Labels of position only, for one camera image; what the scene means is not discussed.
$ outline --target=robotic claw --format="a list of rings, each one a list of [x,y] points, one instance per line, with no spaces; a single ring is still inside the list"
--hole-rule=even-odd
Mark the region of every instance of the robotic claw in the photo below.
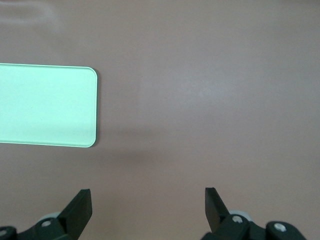
[[[81,190],[57,217],[40,220],[17,233],[0,227],[0,240],[77,240],[92,215],[91,193]],[[266,228],[240,214],[230,214],[215,188],[205,189],[205,215],[212,232],[201,240],[306,240],[293,225],[271,221]]]
[[[0,227],[0,240],[77,240],[92,215],[90,189],[81,190],[57,217],[37,222],[24,232]]]

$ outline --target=green plastic block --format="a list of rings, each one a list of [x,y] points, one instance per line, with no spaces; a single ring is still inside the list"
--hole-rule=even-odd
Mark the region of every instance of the green plastic block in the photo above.
[[[0,63],[0,143],[92,146],[97,86],[90,67]]]

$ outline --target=light green rectangular block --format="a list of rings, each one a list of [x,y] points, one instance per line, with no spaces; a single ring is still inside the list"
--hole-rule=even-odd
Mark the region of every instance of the light green rectangular block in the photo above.
[[[0,143],[92,146],[97,87],[90,67],[0,63]]]

